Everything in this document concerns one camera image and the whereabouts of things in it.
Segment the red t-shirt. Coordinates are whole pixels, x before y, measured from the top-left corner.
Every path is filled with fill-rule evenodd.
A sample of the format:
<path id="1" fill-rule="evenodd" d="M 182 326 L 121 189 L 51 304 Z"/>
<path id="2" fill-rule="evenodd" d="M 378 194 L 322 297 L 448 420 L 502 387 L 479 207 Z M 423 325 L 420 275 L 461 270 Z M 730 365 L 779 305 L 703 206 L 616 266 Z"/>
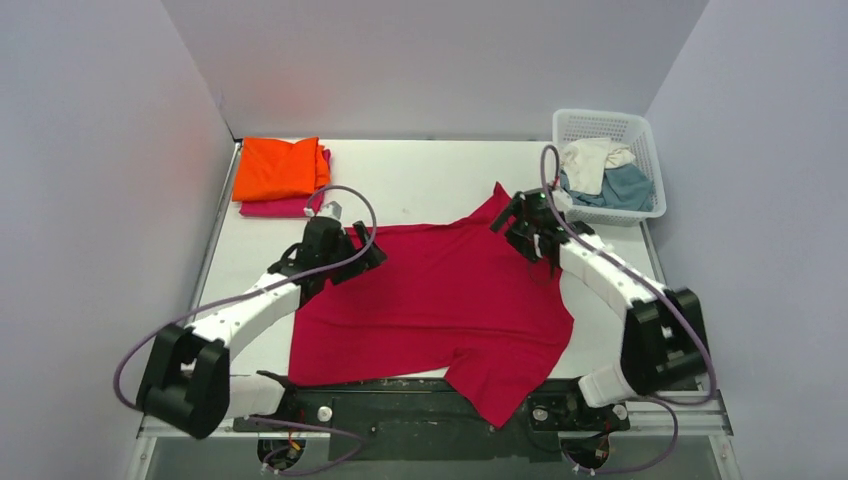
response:
<path id="1" fill-rule="evenodd" d="M 326 286 L 295 314 L 290 381 L 326 386 L 440 369 L 484 420 L 503 426 L 548 378 L 574 328 L 559 275 L 491 230 L 509 200 L 495 185 L 453 223 L 380 228 L 385 263 Z"/>

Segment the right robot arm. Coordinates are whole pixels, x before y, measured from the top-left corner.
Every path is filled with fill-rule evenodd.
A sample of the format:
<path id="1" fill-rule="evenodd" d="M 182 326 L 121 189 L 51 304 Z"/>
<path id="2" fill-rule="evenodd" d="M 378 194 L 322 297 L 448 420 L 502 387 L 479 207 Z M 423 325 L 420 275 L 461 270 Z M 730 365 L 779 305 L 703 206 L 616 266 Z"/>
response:
<path id="1" fill-rule="evenodd" d="M 627 265 L 592 227 L 566 221 L 556 200 L 543 189 L 518 192 L 491 229 L 504 233 L 528 261 L 544 261 L 579 279 L 621 320 L 619 358 L 579 378 L 580 392 L 565 402 L 569 422 L 591 428 L 607 405 L 652 396 L 702 374 L 709 378 L 706 397 L 712 399 L 716 375 L 697 295 L 673 291 Z"/>

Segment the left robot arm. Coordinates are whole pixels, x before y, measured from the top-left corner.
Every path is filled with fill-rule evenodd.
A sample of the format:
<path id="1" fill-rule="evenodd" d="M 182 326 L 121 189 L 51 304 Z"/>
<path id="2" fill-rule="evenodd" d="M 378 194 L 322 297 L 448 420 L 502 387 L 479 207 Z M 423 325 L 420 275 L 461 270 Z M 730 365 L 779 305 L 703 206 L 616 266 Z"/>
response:
<path id="1" fill-rule="evenodd" d="M 327 283 L 338 285 L 385 262 L 376 233 L 363 222 L 347 231 L 331 216 L 309 219 L 302 239 L 246 292 L 203 305 L 190 324 L 171 323 L 153 335 L 136 407 L 195 439 L 239 417 L 260 416 L 275 430 L 292 426 L 299 405 L 285 394 L 284 380 L 267 372 L 234 375 L 231 362 Z"/>

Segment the folded pink t-shirt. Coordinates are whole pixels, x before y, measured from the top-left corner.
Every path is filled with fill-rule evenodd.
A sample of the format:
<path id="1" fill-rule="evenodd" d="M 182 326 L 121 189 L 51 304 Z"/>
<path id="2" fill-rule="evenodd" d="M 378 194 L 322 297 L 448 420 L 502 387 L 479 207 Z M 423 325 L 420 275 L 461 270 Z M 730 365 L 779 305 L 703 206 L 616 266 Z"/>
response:
<path id="1" fill-rule="evenodd" d="M 328 148 L 325 158 L 329 161 L 331 152 Z M 239 214 L 251 218 L 301 218 L 307 202 L 311 201 L 314 208 L 318 208 L 323 201 L 323 195 L 316 190 L 311 195 L 303 195 L 293 198 L 285 198 L 271 201 L 238 202 Z"/>

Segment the white cloth in basket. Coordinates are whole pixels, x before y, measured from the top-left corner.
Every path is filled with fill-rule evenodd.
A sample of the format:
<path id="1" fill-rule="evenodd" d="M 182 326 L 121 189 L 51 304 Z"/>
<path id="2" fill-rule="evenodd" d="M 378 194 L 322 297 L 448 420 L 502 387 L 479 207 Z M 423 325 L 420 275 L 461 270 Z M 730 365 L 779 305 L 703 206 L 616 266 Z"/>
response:
<path id="1" fill-rule="evenodd" d="M 635 161 L 630 146 L 608 137 L 575 140 L 559 149 L 561 171 L 573 191 L 599 194 L 604 173 Z"/>

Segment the folded orange t-shirt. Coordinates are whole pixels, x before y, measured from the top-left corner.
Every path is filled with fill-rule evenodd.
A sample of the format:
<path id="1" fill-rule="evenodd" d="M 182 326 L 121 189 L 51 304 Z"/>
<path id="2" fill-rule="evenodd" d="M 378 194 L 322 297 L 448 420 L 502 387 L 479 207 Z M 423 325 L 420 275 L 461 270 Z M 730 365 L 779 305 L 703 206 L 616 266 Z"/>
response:
<path id="1" fill-rule="evenodd" d="M 318 137 L 295 142 L 246 138 L 232 200 L 271 201 L 311 195 L 331 182 L 326 152 Z"/>

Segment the white plastic basket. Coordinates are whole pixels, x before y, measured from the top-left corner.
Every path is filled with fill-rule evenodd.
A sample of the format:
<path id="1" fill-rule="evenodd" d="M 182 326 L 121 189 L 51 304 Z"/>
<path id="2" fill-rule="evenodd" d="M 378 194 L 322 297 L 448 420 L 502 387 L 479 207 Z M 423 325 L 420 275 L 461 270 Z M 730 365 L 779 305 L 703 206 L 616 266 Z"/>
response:
<path id="1" fill-rule="evenodd" d="M 552 125 L 569 220 L 631 226 L 666 213 L 660 163 L 645 118 L 559 109 Z"/>

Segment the blue cloth in basket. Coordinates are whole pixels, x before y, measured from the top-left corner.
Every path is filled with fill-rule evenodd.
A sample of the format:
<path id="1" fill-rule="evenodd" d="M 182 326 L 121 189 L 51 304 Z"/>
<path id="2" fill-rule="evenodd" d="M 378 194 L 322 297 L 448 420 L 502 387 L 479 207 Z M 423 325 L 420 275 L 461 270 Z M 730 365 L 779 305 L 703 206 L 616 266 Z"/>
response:
<path id="1" fill-rule="evenodd" d="M 654 183 L 632 164 L 606 170 L 599 194 L 573 191 L 565 172 L 561 174 L 561 185 L 579 206 L 640 212 L 654 208 Z"/>

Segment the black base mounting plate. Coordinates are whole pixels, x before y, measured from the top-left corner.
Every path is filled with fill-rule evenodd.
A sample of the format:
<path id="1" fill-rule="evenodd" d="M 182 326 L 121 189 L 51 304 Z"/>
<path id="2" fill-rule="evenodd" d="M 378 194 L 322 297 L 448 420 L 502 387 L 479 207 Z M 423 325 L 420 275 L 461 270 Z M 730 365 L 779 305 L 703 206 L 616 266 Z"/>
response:
<path id="1" fill-rule="evenodd" d="M 236 419 L 239 433 L 277 433 L 260 443 L 274 464 L 313 451 L 306 434 L 283 422 L 318 426 L 331 460 L 351 453 L 363 461 L 471 461 L 523 458 L 556 462 L 606 447 L 627 431 L 623 404 L 592 408 L 574 380 L 547 380 L 521 400 L 501 427 L 485 420 L 446 380 L 382 379 L 324 387 L 290 387 L 279 409 L 259 421 Z"/>

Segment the aluminium rail frame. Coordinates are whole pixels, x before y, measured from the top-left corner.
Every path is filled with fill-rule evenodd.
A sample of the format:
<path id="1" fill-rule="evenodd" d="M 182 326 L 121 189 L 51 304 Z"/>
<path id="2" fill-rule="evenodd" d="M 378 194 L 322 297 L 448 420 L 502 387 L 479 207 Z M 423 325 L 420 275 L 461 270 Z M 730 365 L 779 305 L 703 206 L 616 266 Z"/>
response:
<path id="1" fill-rule="evenodd" d="M 294 390 L 266 421 L 195 440 L 156 420 L 132 479 L 737 479 L 720 400 L 589 409 L 565 381 L 534 391 L 502 428 L 438 379 Z"/>

